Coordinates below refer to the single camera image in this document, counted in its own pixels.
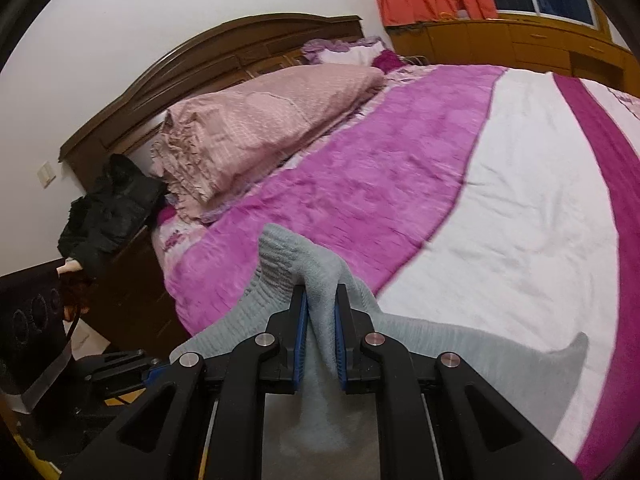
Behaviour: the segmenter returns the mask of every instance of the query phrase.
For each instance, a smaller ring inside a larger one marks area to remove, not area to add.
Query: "bedspread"
[[[524,70],[405,72],[210,228],[164,231],[178,315],[191,333],[224,316],[277,222],[340,254],[385,312],[545,352],[584,332],[553,442],[596,478],[640,422],[638,100]]]
[[[379,290],[451,211],[504,70],[442,66],[393,88],[365,120],[232,206],[166,278],[185,328],[195,334],[236,304],[267,222],[335,251]]]

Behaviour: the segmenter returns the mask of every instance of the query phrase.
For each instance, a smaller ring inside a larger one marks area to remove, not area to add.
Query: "purple pillow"
[[[312,65],[340,63],[371,66],[385,48],[379,36],[368,36],[351,43],[343,40],[311,40],[302,46],[302,54]]]
[[[371,66],[379,68],[385,74],[388,74],[392,70],[395,70],[396,68],[401,68],[405,65],[406,63],[398,57],[398,54],[396,54],[393,50],[389,50],[389,49],[383,50],[380,53],[380,55],[373,60],[373,63],[371,64]]]

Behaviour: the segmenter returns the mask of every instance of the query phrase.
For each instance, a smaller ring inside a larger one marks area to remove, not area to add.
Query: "black jacket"
[[[164,183],[145,176],[124,155],[111,155],[94,190],[71,204],[58,250],[96,278],[108,257],[126,244],[156,211]]]

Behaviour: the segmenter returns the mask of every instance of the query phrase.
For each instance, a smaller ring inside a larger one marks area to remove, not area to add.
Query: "wooden furniture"
[[[62,145],[60,161],[67,162],[89,189],[111,153],[132,153],[144,144],[175,102],[300,64],[300,47],[308,40],[361,37],[357,16],[265,14],[223,23],[149,67]],[[149,228],[114,257],[90,298],[86,322],[121,350],[142,348],[166,357],[188,338],[175,315],[174,300],[164,289]]]
[[[432,63],[493,64],[593,79],[640,97],[640,65],[609,29],[530,16],[389,30],[398,54]]]

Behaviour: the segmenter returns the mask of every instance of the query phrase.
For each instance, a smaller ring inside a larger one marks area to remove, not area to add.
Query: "metal screw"
[[[380,346],[385,342],[385,337],[378,332],[369,332],[364,336],[364,341],[371,346]]]
[[[440,360],[447,368],[455,368],[460,364],[460,356],[453,352],[446,352],[442,354]]]
[[[186,354],[182,354],[178,362],[184,366],[185,368],[191,368],[198,364],[200,360],[200,356],[194,352],[187,352]]]
[[[255,337],[255,343],[258,346],[270,346],[274,344],[275,341],[276,338],[272,334],[269,334],[267,332],[262,332]]]

